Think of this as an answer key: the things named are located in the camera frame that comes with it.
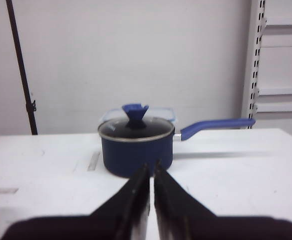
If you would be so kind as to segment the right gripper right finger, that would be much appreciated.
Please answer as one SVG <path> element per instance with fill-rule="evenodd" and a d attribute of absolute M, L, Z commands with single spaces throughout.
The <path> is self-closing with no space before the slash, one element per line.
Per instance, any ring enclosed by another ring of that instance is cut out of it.
<path fill-rule="evenodd" d="M 158 161 L 154 206 L 162 240 L 292 240 L 292 222 L 268 216 L 217 216 Z"/>

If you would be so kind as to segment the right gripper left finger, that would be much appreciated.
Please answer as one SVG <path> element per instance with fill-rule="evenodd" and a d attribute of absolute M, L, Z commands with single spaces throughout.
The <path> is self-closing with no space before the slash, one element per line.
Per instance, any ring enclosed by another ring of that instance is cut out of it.
<path fill-rule="evenodd" d="M 44 216 L 18 221 L 4 240 L 144 240 L 150 212 L 150 173 L 139 168 L 90 215 Z"/>

